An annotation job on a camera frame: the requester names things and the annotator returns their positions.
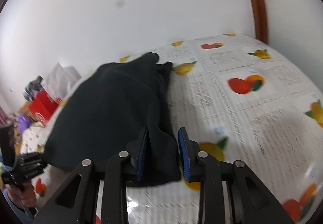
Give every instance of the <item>human hand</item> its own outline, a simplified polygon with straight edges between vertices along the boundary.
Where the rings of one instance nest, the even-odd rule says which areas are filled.
[[[23,207],[22,204],[27,207],[35,207],[36,194],[31,180],[23,183],[23,185],[25,187],[23,192],[14,185],[6,185],[9,199],[19,208]]]

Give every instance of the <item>white plastic bag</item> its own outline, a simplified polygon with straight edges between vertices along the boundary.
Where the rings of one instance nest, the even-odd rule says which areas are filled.
[[[74,67],[63,68],[57,63],[41,85],[55,102],[60,103],[80,78]]]

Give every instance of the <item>black fabric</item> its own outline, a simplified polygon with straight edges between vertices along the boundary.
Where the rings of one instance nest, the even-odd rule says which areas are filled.
[[[84,81],[59,114],[45,145],[44,160],[72,171],[83,159],[107,160],[149,131],[146,172],[161,182],[180,179],[177,142],[166,93],[172,63],[156,64],[146,53],[129,63],[109,63]]]

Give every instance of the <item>red box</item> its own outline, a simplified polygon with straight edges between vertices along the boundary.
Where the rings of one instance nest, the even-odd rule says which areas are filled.
[[[40,92],[29,106],[29,110],[44,126],[53,115],[59,105],[47,94],[45,90]]]

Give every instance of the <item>white wall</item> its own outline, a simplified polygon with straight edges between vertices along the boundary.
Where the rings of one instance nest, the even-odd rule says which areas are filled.
[[[0,107],[3,109],[3,111],[9,115],[11,113],[11,109],[8,107],[6,101],[4,100],[3,96],[0,94]]]
[[[323,3],[265,0],[269,44],[295,63],[323,91]]]
[[[0,27],[0,92],[12,110],[25,85],[56,62],[83,75],[132,50],[254,35],[250,0],[8,0]]]

